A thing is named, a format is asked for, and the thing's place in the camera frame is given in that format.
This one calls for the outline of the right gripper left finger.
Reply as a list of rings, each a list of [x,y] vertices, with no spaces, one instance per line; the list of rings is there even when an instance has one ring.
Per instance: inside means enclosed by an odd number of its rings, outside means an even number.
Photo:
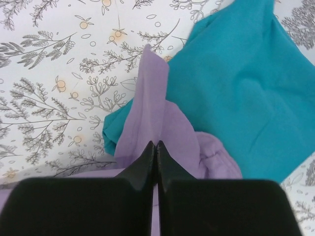
[[[0,214],[3,236],[148,236],[155,146],[116,177],[29,178]]]

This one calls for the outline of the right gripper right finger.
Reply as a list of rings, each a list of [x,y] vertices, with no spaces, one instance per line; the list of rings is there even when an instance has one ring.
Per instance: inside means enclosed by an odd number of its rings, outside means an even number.
[[[196,179],[157,145],[163,236],[299,236],[285,192],[274,181]]]

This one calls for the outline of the purple t shirt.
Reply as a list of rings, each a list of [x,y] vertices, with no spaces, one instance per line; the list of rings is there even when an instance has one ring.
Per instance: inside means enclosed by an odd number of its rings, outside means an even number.
[[[117,168],[76,178],[116,177],[139,158],[148,143],[155,150],[150,236],[160,236],[157,145],[163,142],[170,156],[196,179],[241,179],[241,171],[222,142],[208,133],[197,134],[178,108],[166,100],[169,67],[146,47],[140,61],[136,92],[116,145]],[[4,207],[10,193],[2,194]]]

